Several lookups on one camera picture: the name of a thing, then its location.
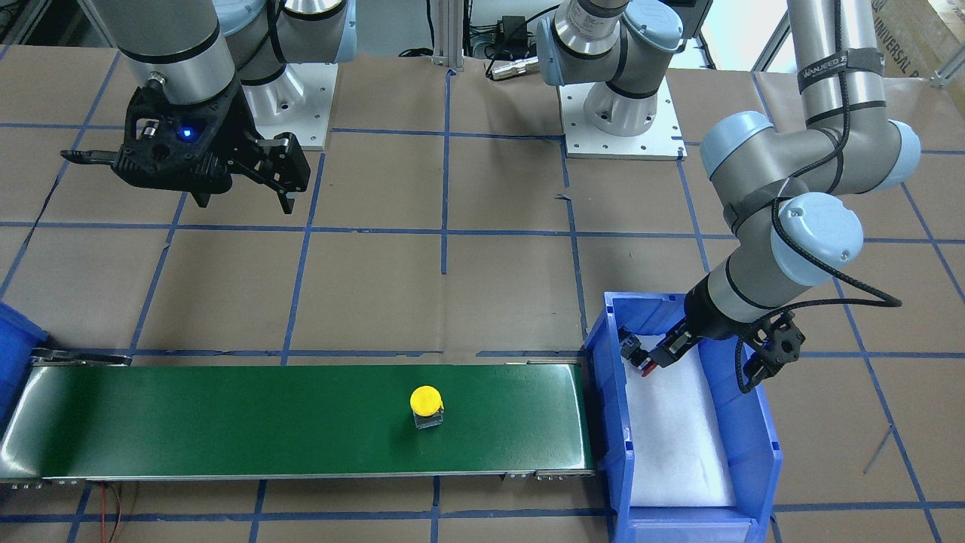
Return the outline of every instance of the cardboard box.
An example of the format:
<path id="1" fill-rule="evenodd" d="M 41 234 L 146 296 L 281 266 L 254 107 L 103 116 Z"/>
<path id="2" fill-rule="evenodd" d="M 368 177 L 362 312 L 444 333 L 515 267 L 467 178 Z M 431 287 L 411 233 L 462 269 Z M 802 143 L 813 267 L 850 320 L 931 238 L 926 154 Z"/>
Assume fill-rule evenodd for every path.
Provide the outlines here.
<path id="1" fill-rule="evenodd" d="M 965 0 L 869 0 L 887 77 L 929 78 L 965 42 Z M 946 87 L 965 117 L 965 74 Z"/>

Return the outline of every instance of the blue tape grid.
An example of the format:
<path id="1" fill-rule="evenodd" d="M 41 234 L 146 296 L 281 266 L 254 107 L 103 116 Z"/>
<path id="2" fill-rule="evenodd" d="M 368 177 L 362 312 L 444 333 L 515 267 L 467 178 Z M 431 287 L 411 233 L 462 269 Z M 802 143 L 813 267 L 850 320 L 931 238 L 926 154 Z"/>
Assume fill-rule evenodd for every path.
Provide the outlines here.
<path id="1" fill-rule="evenodd" d="M 295 331 L 295 318 L 298 316 L 298 301 L 301 300 L 302 279 L 305 277 L 305 263 L 308 261 L 308 251 L 312 240 L 312 226 L 315 222 L 315 211 L 318 206 L 318 198 L 321 193 L 321 178 L 325 169 L 325 153 L 318 158 L 318 165 L 315 173 L 315 189 L 312 192 L 312 203 L 308 210 L 308 219 L 305 221 L 304 236 L 302 238 L 301 254 L 298 256 L 298 270 L 295 272 L 294 292 L 291 294 L 291 309 L 289 310 L 289 323 L 285 327 L 285 343 L 282 346 L 281 365 L 289 364 L 291 351 L 291 336 Z"/>
<path id="2" fill-rule="evenodd" d="M 9 46 L 4 48 L 3 52 L 5 54 L 8 48 Z M 94 103 L 91 104 L 91 108 L 87 111 L 87 116 L 84 117 L 84 124 L 81 125 L 80 130 L 77 132 L 77 137 L 75 137 L 73 140 L 73 145 L 70 146 L 70 149 L 72 151 L 76 150 L 77 146 L 80 145 L 80 140 L 84 137 L 84 133 L 87 131 L 87 126 L 91 123 L 91 119 L 94 118 L 94 112 L 97 111 L 97 105 L 100 103 L 100 99 L 103 98 L 104 91 L 107 90 L 107 83 L 111 80 L 111 75 L 114 74 L 114 69 L 117 67 L 118 60 L 120 60 L 120 58 L 121 58 L 120 51 L 114 53 L 114 60 L 111 61 L 111 66 L 110 68 L 107 69 L 107 74 L 104 76 L 104 80 L 100 83 L 100 88 L 97 89 L 97 94 L 94 96 Z M 46 203 L 50 201 L 50 197 L 53 195 L 54 190 L 56 190 L 57 186 L 60 185 L 61 178 L 63 178 L 64 174 L 67 172 L 68 164 L 69 163 L 66 160 L 62 161 L 60 171 L 57 172 L 57 177 L 54 178 L 53 185 L 50 188 L 50 191 L 47 193 L 47 198 L 46 198 L 46 201 L 44 202 L 44 208 L 41 209 L 40 214 L 38 215 L 38 218 L 37 218 L 37 222 L 40 222 L 41 217 L 43 216 L 43 212 L 45 211 Z M 26 254 L 27 252 L 27 246 L 30 244 L 30 240 L 33 238 L 33 234 L 34 234 L 34 230 L 31 229 L 26 239 L 24 239 L 23 243 L 20 245 L 20 250 L 16 253 L 16 257 L 14 257 L 14 262 L 11 264 L 10 269 L 7 271 L 7 276 L 4 278 L 3 284 L 0 284 L 0 300 L 7 294 L 7 289 L 10 288 L 10 282 L 14 278 L 16 269 L 20 266 L 20 262 L 23 260 L 23 255 Z"/>
<path id="3" fill-rule="evenodd" d="M 6 45 L 0 50 L 0 60 L 4 58 L 8 52 L 10 46 Z M 30 123 L 0 123 L 0 128 L 11 128 L 11 129 L 76 129 L 78 130 L 77 137 L 73 143 L 72 149 L 76 149 L 79 145 L 83 134 L 87 130 L 120 130 L 123 127 L 120 126 L 107 126 L 107 125 L 91 125 L 90 121 L 94 116 L 104 91 L 106 90 L 107 84 L 117 66 L 119 56 L 116 55 L 108 73 L 106 74 L 104 81 L 101 84 L 100 89 L 97 92 L 95 101 L 88 112 L 85 121 L 81 125 L 70 125 L 70 124 L 30 124 Z M 555 134 L 546 135 L 505 135 L 505 134 L 486 134 L 486 133 L 474 133 L 474 132 L 454 132 L 450 130 L 450 107 L 451 107 L 451 77 L 452 73 L 448 72 L 446 75 L 446 126 L 444 131 L 431 131 L 431 130 L 381 130 L 381 129 L 332 129 L 333 132 L 364 132 L 364 133 L 382 133 L 382 134 L 399 134 L 399 135 L 432 135 L 432 136 L 443 136 L 445 138 L 445 151 L 444 151 L 444 208 L 442 217 L 442 226 L 439 230 L 431 229 L 391 229 L 391 228 L 323 228 L 316 227 L 313 224 L 314 213 L 317 207 L 318 195 L 321 190 L 321 171 L 324 162 L 324 156 L 322 156 L 316 178 L 316 188 L 312 199 L 312 208 L 310 210 L 309 219 L 304 227 L 287 227 L 287 226 L 244 226 L 244 225 L 202 225 L 202 224 L 179 224 L 180 213 L 185 204 L 186 195 L 182 196 L 178 209 L 175 212 L 175 216 L 170 224 L 116 224 L 116 223 L 58 223 L 58 222 L 42 222 L 39 221 L 36 225 L 38 228 L 120 228 L 120 229 L 156 229 L 156 230 L 167 230 L 168 237 L 167 243 L 170 244 L 175 233 L 178 230 L 229 230 L 229 231 L 289 231 L 289 232 L 303 232 L 303 244 L 302 252 L 299 258 L 299 266 L 295 281 L 295 291 L 292 295 L 291 310 L 289 313 L 289 325 L 286 331 L 286 341 L 285 346 L 281 351 L 212 351 L 212 350 L 180 350 L 180 351 L 164 351 L 164 350 L 144 350 L 137 349 L 136 344 L 139 338 L 140 331 L 143 327 L 144 320 L 147 316 L 147 312 L 150 308 L 152 301 L 153 290 L 156 288 L 156 282 L 159 279 L 161 270 L 163 268 L 167 250 L 162 251 L 162 254 L 158 260 L 158 265 L 155 270 L 155 275 L 152 280 L 152 286 L 149 289 L 149 293 L 145 299 L 144 308 L 142 310 L 142 315 L 138 322 L 137 330 L 131 341 L 131 349 L 129 350 L 101 350 L 105 353 L 129 353 L 134 355 L 152 355 L 152 356 L 239 356 L 239 357 L 279 357 L 282 363 L 286 363 L 289 357 L 419 357 L 427 354 L 441 354 L 441 351 L 361 351 L 361 350 L 349 350 L 349 351 L 313 351 L 313 350 L 293 350 L 290 348 L 290 335 L 294 328 L 295 318 L 297 316 L 297 301 L 300 294 L 300 281 L 304 273 L 305 261 L 307 259 L 309 241 L 311 234 L 317 232 L 354 232 L 354 233 L 375 233 L 375 234 L 427 234 L 427 235 L 439 235 L 443 237 L 443 248 L 442 248 L 442 272 L 445 272 L 446 257 L 445 257 L 445 239 L 449 235 L 458 236 L 487 236 L 487 235 L 499 235 L 499 236 L 554 236 L 554 237 L 570 237 L 573 247 L 573 263 L 574 272 L 576 276 L 577 284 L 577 297 L 580 302 L 581 309 L 581 321 L 584 328 L 584 335 L 586 334 L 586 312 L 584 305 L 583 289 L 582 289 L 582 279 L 579 267 L 579 254 L 578 254 L 578 238 L 603 238 L 603 237 L 614 237 L 614 238 L 670 238 L 670 239 L 693 239 L 697 241 L 698 246 L 701 251 L 702 261 L 705 270 L 708 269 L 707 259 L 705 250 L 703 248 L 703 240 L 706 239 L 732 239 L 729 235 L 713 235 L 713 234 L 702 234 L 700 231 L 699 224 L 697 222 L 696 211 L 693 206 L 693 201 L 691 198 L 691 193 L 689 186 L 687 184 L 686 176 L 682 169 L 682 164 L 680 161 L 677 162 L 679 168 L 679 174 L 681 179 L 681 184 L 684 188 L 684 194 L 687 199 L 688 211 L 691 214 L 691 219 L 694 225 L 694 234 L 660 234 L 660 233 L 616 233 L 616 232 L 580 232 L 576 229 L 575 225 L 575 213 L 573 210 L 572 202 L 567 202 L 567 214 L 569 216 L 569 231 L 568 232 L 555 232 L 555 231 L 522 231 L 522 230 L 449 230 L 448 229 L 448 196 L 446 191 L 448 190 L 448 150 L 449 142 L 452 137 L 469 137 L 469 138 L 490 138 L 490 139 L 511 139 L 511 140 L 553 140 L 559 141 L 561 143 L 561 153 L 562 153 L 562 164 L 564 169 L 564 186 L 569 187 L 569 177 L 566 171 L 565 165 L 565 142 L 562 136 Z M 761 103 L 765 114 L 769 119 L 773 119 L 771 115 L 770 108 L 767 104 L 766 99 L 761 91 L 758 78 L 755 74 L 752 74 L 753 83 L 760 96 Z M 686 145 L 699 146 L 701 142 L 699 141 L 685 141 Z M 954 155 L 954 156 L 965 156 L 963 151 L 939 151 L 939 150 L 925 150 L 923 151 L 925 155 Z M 56 189 L 60 178 L 65 173 L 68 164 L 64 161 L 61 170 L 58 174 L 57 180 L 55 181 L 53 187 L 51 188 L 51 193 Z M 940 261 L 942 262 L 949 278 L 954 286 L 958 295 L 965 301 L 965 295 L 962 293 L 962 288 L 957 281 L 954 273 L 951 270 L 944 254 L 941 251 L 941 245 L 947 244 L 965 244 L 965 240 L 958 239 L 936 239 L 928 228 L 924 217 L 919 210 L 917 203 L 912 197 L 911 192 L 908 190 L 907 186 L 902 186 L 908 201 L 912 205 L 915 214 L 921 223 L 926 239 L 916 240 L 916 239 L 892 239 L 892 238 L 872 238 L 867 239 L 868 243 L 928 243 L 931 244 Z M 20 227 L 33 227 L 34 224 L 30 222 L 16 222 L 16 221 L 0 221 L 0 227 L 2 226 L 20 226 Z M 2 286 L 0 286 L 0 297 L 6 292 L 9 287 L 10 280 L 14 275 L 16 267 L 19 265 L 23 258 L 23 253 L 26 250 L 26 245 L 21 247 L 20 252 L 14 260 L 14 265 L 12 266 L 10 272 L 4 280 Z M 839 296 L 843 296 L 841 286 L 837 285 L 839 289 Z M 894 419 L 891 414 L 891 410 L 888 406 L 887 399 L 885 398 L 884 392 L 881 389 L 880 383 L 878 382 L 877 376 L 874 373 L 874 368 L 871 361 L 878 357 L 907 357 L 907 358 L 965 358 L 963 353 L 916 353 L 916 352 L 869 352 L 865 348 L 864 341 L 861 338 L 861 333 L 858 330 L 857 324 L 854 320 L 854 316 L 850 310 L 850 307 L 845 307 L 845 312 L 847 313 L 849 322 L 852 326 L 852 330 L 858 341 L 860 352 L 824 352 L 824 353 L 806 353 L 806 357 L 858 357 L 861 358 L 871 375 L 872 381 L 875 386 L 875 390 L 878 394 L 879 400 L 882 404 L 882 409 L 885 412 L 886 417 L 889 422 L 894 423 Z M 579 357 L 582 356 L 580 351 L 484 351 L 477 353 L 478 357 Z M 907 450 L 903 441 L 901 440 L 900 434 L 895 428 L 896 443 L 901 452 L 902 460 L 905 463 L 905 467 L 909 472 L 909 476 L 913 481 L 916 493 L 918 494 L 918 501 L 878 501 L 878 502 L 856 502 L 856 503 L 800 503 L 800 504 L 779 504 L 775 505 L 776 513 L 786 513 L 786 512 L 803 512 L 803 511 L 847 511 L 847 510 L 894 510 L 894 509 L 911 509 L 911 510 L 921 510 L 924 513 L 928 525 L 932 531 L 932 535 L 936 542 L 941 541 L 941 537 L 938 533 L 937 527 L 935 526 L 934 520 L 931 515 L 931 510 L 933 509 L 965 509 L 965 501 L 928 501 L 924 492 L 922 491 L 921 484 L 918 477 L 915 474 L 914 468 L 912 466 L 911 460 L 908 457 Z M 87 503 L 90 498 L 92 491 L 92 486 L 88 485 L 77 504 L 76 512 L 73 515 L 0 515 L 0 524 L 9 523 L 44 523 L 44 522 L 71 522 L 71 529 L 68 537 L 68 543 L 73 543 L 76 540 L 79 525 L 81 523 L 93 523 L 99 522 L 100 518 L 97 514 L 85 514 L 84 511 L 87 508 Z M 258 525 L 260 521 L 280 521 L 280 520 L 397 520 L 397 519 L 429 519 L 432 522 L 431 529 L 431 542 L 435 542 L 438 539 L 438 521 L 440 519 L 459 519 L 459 518 L 518 518 L 518 517 L 560 517 L 560 516 L 608 516 L 608 511 L 602 509 L 524 509 L 524 510 L 472 510 L 472 511 L 458 511 L 451 513 L 440 513 L 439 512 L 439 499 L 440 499 L 440 483 L 439 477 L 433 478 L 433 502 L 432 508 L 429 511 L 424 512 L 309 512 L 309 513 L 262 513 L 262 506 L 264 501 L 264 495 L 266 493 L 267 481 L 261 481 L 259 484 L 259 490 L 256 496 L 256 505 L 254 512 L 251 514 L 207 514 L 207 515 L 166 515 L 166 514 L 138 514 L 132 516 L 124 516 L 125 522 L 217 522 L 217 521 L 242 521 L 251 522 L 252 528 L 250 533 L 250 541 L 257 541 L 258 537 Z M 776 519 L 772 522 L 772 531 L 775 540 L 780 543 L 781 533 L 780 528 L 777 524 Z"/>

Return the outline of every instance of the yellow cap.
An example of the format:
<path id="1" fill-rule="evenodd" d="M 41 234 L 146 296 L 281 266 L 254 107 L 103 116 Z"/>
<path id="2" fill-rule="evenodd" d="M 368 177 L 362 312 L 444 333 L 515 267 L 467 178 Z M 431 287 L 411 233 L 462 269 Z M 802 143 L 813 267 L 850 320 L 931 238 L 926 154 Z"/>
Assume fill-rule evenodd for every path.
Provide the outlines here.
<path id="1" fill-rule="evenodd" d="M 432 416 L 442 409 L 442 394 L 433 386 L 420 386 L 409 396 L 409 407 L 418 416 Z"/>

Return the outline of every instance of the velcro strap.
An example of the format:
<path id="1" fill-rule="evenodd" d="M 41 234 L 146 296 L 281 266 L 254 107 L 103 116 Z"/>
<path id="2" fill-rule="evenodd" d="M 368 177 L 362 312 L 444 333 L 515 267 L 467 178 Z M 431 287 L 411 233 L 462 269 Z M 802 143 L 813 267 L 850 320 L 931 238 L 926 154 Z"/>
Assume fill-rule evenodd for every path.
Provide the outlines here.
<path id="1" fill-rule="evenodd" d="M 885 71 L 885 55 L 875 47 L 846 49 L 806 66 L 797 73 L 797 88 L 803 91 L 816 82 L 842 71 Z"/>
<path id="2" fill-rule="evenodd" d="M 780 197 L 782 200 L 788 200 L 794 196 L 800 196 L 805 192 L 809 192 L 808 186 L 796 177 L 768 183 L 747 196 L 744 196 L 744 198 L 736 204 L 725 206 L 724 220 L 726 220 L 727 224 L 731 227 L 731 232 L 736 234 L 737 229 L 740 228 L 740 225 L 743 224 L 745 220 L 752 214 L 769 206 L 771 202 L 774 201 L 774 198 Z"/>

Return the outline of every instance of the white mounting plate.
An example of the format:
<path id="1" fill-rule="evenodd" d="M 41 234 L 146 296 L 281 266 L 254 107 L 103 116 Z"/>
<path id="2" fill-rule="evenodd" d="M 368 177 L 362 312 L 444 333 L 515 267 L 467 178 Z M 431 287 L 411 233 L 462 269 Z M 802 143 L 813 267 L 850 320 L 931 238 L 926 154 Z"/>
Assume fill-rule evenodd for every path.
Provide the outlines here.
<path id="1" fill-rule="evenodd" d="M 271 125 L 255 119 L 255 126 L 268 138 L 281 132 L 294 132 L 303 150 L 324 151 L 339 65 L 289 64 L 289 70 L 294 70 L 305 85 L 305 103 L 296 110 L 286 111 Z"/>
<path id="2" fill-rule="evenodd" d="M 677 160 L 687 156 L 680 123 L 667 79 L 657 91 L 657 114 L 646 132 L 633 137 L 608 134 L 595 127 L 583 112 L 583 101 L 595 83 L 559 87 L 560 116 L 566 135 L 566 155 L 573 158 L 630 158 L 638 160 Z"/>

